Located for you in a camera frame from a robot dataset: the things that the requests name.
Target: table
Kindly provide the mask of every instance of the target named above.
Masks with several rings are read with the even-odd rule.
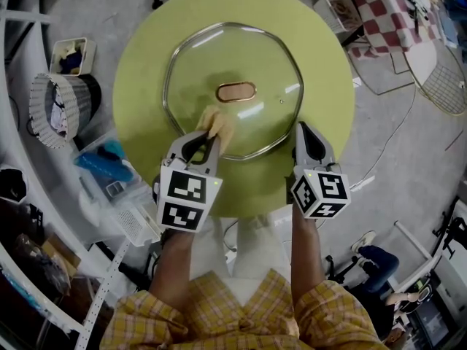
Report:
[[[406,52],[413,45],[440,39],[436,18],[428,13],[425,27],[420,21],[419,33],[409,16],[406,0],[353,0],[360,13],[365,43],[352,43],[347,49],[356,58],[377,58],[392,52]]]
[[[140,25],[115,78],[113,111],[119,139],[147,183],[178,135],[162,107],[170,57],[195,32],[237,22],[278,36],[301,70],[305,91],[299,118],[316,127],[338,158],[354,114],[352,73],[339,41],[325,22],[298,0],[169,0]],[[223,186],[212,208],[220,217],[250,217],[285,205],[285,176],[293,169],[294,139],[259,158],[221,159]]]

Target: glass pot lid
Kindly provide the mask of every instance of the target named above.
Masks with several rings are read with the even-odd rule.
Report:
[[[248,160],[287,138],[303,94],[300,71],[279,38],[240,23],[218,23],[175,50],[163,107],[182,135],[195,130],[208,105],[217,105],[235,124],[223,157]]]

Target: red and white checkered fabric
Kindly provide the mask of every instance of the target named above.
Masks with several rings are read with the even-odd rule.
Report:
[[[440,39],[436,19],[428,13],[429,24],[421,22],[419,34],[409,16],[406,0],[355,0],[368,43],[352,43],[349,53],[356,58],[376,58],[391,52],[406,52],[412,45]]]

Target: round green table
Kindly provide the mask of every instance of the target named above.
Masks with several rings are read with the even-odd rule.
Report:
[[[131,164],[151,185],[179,137],[162,105],[172,53],[195,32],[221,22],[261,28],[287,46],[304,80],[299,120],[313,125],[339,158],[352,127],[355,96],[350,65],[331,29],[298,0],[169,0],[140,25],[117,69],[113,112]],[[243,162],[219,159],[223,186],[211,215],[251,217],[285,205],[293,169],[294,133],[280,147]]]

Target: storage bin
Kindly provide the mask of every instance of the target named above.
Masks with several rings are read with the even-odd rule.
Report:
[[[318,0],[313,9],[335,34],[354,31],[362,24],[352,0]]]
[[[94,116],[101,103],[101,89],[91,75],[38,74],[31,86],[29,118],[37,138],[48,147],[61,148]],[[53,108],[64,113],[63,130],[52,126]]]
[[[109,142],[118,142],[115,130],[106,133],[81,150],[77,158],[85,152],[95,153],[99,147]],[[123,158],[123,163],[134,174],[130,182],[119,182],[85,168],[78,168],[85,191],[91,202],[98,201],[102,209],[101,216],[111,217],[133,245],[142,246],[148,240],[158,241],[161,229],[155,223],[152,188],[129,165],[126,156]]]
[[[53,45],[52,59],[50,60],[51,74],[61,74],[60,59],[66,56],[66,48],[70,47],[75,43],[76,47],[81,49],[82,60],[80,64],[80,70],[77,74],[67,74],[72,77],[77,77],[83,74],[90,74],[93,68],[94,55],[96,54],[96,43],[87,38],[76,38],[60,40]]]

